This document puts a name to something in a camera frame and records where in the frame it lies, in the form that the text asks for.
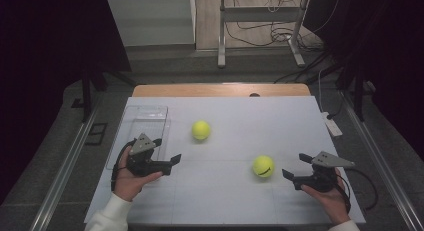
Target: white sleeve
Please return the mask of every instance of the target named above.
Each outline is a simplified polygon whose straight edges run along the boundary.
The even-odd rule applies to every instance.
[[[106,207],[97,211],[85,226],[85,231],[126,231],[127,216],[132,203],[127,202],[114,193]]]
[[[353,220],[349,220],[347,222],[344,222],[337,226],[332,227],[328,231],[359,231],[359,228],[358,226],[356,226]]]

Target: table leg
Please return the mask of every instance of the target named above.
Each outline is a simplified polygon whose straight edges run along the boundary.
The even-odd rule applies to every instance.
[[[224,35],[224,26],[225,26],[225,4],[224,0],[221,0],[220,7],[220,20],[219,20],[219,44],[218,44],[218,68],[225,67],[225,35]]]
[[[302,58],[302,55],[299,52],[299,48],[297,47],[297,36],[299,35],[300,27],[302,26],[303,18],[305,17],[306,6],[308,5],[309,0],[302,0],[300,3],[299,15],[297,16],[297,21],[295,23],[293,33],[288,40],[288,44],[292,53],[294,55],[294,59],[296,60],[296,64],[298,67],[305,67],[305,61]]]

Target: metal rail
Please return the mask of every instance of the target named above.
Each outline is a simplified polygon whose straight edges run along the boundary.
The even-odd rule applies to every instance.
[[[380,148],[378,147],[370,131],[368,130],[367,125],[364,122],[361,122],[355,114],[355,111],[352,108],[352,101],[350,100],[350,98],[346,97],[343,91],[340,91],[340,95],[342,96],[345,102],[344,106],[348,111],[349,116],[352,119],[355,128],[359,133],[359,136],[367,147],[367,150],[377,168],[377,171],[380,173],[381,178],[383,179],[387,189],[392,195],[392,198],[395,201],[409,230],[423,231],[423,224],[420,218],[418,217],[414,206],[412,205],[407,194],[405,193],[405,190],[402,188],[402,186],[394,176],[393,172],[391,171],[388,163],[382,155]]]
[[[47,192],[47,195],[44,198],[37,215],[35,216],[35,219],[30,228],[31,231],[47,229],[47,226],[50,223],[57,204],[59,203],[60,197],[62,196],[63,190],[65,189],[66,183],[68,182],[68,179],[81,152],[82,146],[84,145],[84,141],[90,132],[91,125],[93,124],[97,115],[98,107],[102,99],[103,93],[100,93],[99,98],[94,104],[91,115],[88,117],[85,123],[81,124],[78,134],[72,143],[72,146],[69,149],[65,160],[63,161],[62,166],[60,167],[52,185],[50,186],[50,189]]]

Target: gray floor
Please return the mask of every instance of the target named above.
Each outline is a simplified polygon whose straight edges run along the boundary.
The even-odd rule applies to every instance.
[[[307,53],[304,58],[307,62],[311,62],[316,55],[316,53]],[[290,52],[284,48],[279,50],[230,50],[225,69],[217,68],[216,52],[195,52],[184,47],[169,47],[165,50],[132,48],[128,50],[128,56],[133,73],[127,73],[127,75],[146,84],[272,83],[285,74],[299,71],[294,65]],[[313,73],[317,73],[319,68],[315,69]],[[112,146],[126,99],[131,96],[132,92],[132,88],[121,80],[107,74],[105,77],[109,84],[108,90],[102,93],[92,90],[95,100],[101,98],[94,123],[108,123],[105,137],[100,145],[83,146],[47,230],[83,230],[85,226],[83,223],[85,212],[90,205],[97,181]],[[321,80],[320,85],[322,107],[324,111],[330,113],[335,113],[341,102],[339,92],[334,88],[336,78],[337,74],[325,77]],[[310,85],[310,90],[319,101],[318,84]],[[81,96],[80,82],[70,85],[66,89],[62,109],[49,134],[21,179],[0,207],[2,230],[28,230],[31,227],[57,171],[81,128],[82,110],[70,108],[74,99],[81,98]],[[424,216],[424,163],[379,113],[372,103],[371,96],[364,97],[364,116],[370,132],[383,151],[397,180],[414,203],[417,214],[422,218]],[[381,180],[346,109],[341,109],[334,120],[344,133],[342,137],[334,139],[339,155],[354,161],[358,165],[358,169],[373,180],[380,196],[374,209],[364,211],[367,224],[361,226],[361,229],[408,230],[397,204]],[[86,141],[95,142],[98,138],[95,135],[89,136]],[[374,196],[369,183],[354,173],[349,173],[349,179],[361,207],[365,208],[371,204]],[[284,228],[286,230],[326,230],[328,227],[322,225]],[[187,230],[188,228],[150,227],[150,229]],[[282,227],[263,228],[263,230],[285,229]]]

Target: table surface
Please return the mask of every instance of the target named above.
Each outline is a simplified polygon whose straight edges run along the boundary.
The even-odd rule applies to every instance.
[[[293,92],[296,88],[301,90],[297,94]],[[304,88],[300,84],[137,87],[134,96],[159,89],[165,97],[131,97],[127,110],[134,106],[166,106],[170,128],[162,144],[165,148],[160,152],[165,152],[165,160],[179,153],[182,159],[170,176],[143,188],[134,200],[128,222],[220,226],[329,223],[322,207],[294,190],[293,184],[281,174],[281,168],[296,175],[311,174],[310,164],[298,159],[299,152],[313,156],[325,150],[337,155],[315,97],[308,92],[300,95],[305,94]],[[230,97],[223,97],[222,89],[229,90]],[[278,96],[288,90],[298,96]],[[252,91],[262,97],[248,97]],[[203,142],[194,140],[190,132],[191,124],[198,119],[209,121],[212,127],[211,135]],[[111,155],[127,142],[125,139],[130,137],[126,137],[125,129],[133,126],[121,122]],[[274,174],[268,179],[255,176],[251,170],[253,159],[260,154],[273,157],[275,162]],[[86,221],[109,199],[110,175],[111,170],[105,167]],[[365,222],[354,194],[351,202],[351,218]]]

